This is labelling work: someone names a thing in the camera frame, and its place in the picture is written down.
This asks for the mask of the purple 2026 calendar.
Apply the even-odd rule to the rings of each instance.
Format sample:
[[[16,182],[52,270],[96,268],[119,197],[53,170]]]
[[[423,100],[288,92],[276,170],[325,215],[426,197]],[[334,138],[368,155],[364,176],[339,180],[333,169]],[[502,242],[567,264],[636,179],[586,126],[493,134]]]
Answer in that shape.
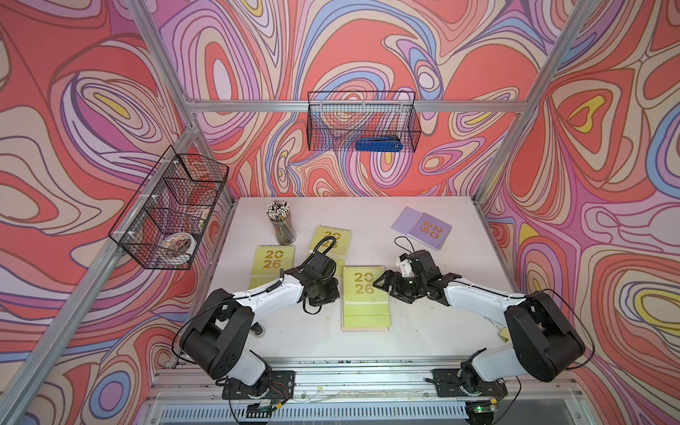
[[[404,208],[391,228],[401,235],[412,237],[435,250],[442,249],[453,229],[451,224],[411,207]]]

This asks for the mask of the peach 2026 calendar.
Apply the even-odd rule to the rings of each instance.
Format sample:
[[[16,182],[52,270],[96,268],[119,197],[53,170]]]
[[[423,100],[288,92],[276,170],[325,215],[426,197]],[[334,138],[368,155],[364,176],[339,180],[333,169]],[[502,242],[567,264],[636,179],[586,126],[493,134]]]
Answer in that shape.
[[[389,331],[389,327],[346,327],[342,326],[341,331],[343,332],[384,332]]]

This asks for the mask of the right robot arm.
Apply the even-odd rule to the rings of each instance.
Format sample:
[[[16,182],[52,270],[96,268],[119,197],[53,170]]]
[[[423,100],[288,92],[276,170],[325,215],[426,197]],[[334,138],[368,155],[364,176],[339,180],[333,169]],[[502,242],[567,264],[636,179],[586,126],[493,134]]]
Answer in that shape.
[[[458,382],[465,391],[480,391],[485,384],[519,375],[551,382],[585,354],[581,336],[544,292],[508,293],[458,274],[402,276],[391,270],[373,286],[407,304],[427,298],[469,310],[508,329],[507,343],[495,349],[482,348],[462,363]]]

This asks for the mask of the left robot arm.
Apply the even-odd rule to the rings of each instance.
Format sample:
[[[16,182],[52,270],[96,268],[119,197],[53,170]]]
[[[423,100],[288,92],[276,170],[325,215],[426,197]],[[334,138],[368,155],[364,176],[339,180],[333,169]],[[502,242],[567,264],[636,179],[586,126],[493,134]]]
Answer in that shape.
[[[285,307],[300,304],[304,311],[310,306],[320,309],[338,298],[333,271],[308,274],[290,269],[253,290],[215,290],[185,323],[179,349],[214,380],[228,378],[252,388],[267,386],[271,366],[246,349],[253,328]]]

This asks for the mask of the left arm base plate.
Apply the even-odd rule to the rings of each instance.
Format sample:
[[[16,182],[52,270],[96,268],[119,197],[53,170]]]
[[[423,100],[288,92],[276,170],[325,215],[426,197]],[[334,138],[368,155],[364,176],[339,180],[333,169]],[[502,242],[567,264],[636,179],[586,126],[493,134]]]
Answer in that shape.
[[[266,371],[253,385],[225,377],[215,382],[222,388],[225,400],[290,400],[294,396],[296,372],[293,370]]]

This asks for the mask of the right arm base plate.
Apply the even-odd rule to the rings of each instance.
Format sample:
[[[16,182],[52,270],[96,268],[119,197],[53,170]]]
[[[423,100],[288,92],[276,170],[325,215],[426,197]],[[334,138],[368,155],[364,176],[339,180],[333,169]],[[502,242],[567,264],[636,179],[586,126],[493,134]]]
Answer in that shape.
[[[478,377],[472,369],[437,368],[431,371],[430,377],[424,381],[435,386],[439,398],[497,398],[508,395],[503,380],[486,382]]]

